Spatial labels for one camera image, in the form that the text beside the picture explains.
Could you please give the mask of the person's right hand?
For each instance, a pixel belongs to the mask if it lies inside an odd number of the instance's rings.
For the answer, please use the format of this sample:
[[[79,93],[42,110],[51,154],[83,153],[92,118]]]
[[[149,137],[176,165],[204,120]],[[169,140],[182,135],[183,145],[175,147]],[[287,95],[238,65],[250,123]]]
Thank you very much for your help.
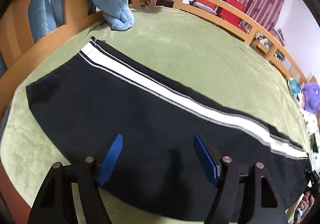
[[[294,219],[293,223],[301,223],[308,214],[309,210],[313,206],[315,201],[315,198],[313,197],[311,191],[307,191],[304,193],[302,200],[298,204],[295,214],[294,214]]]

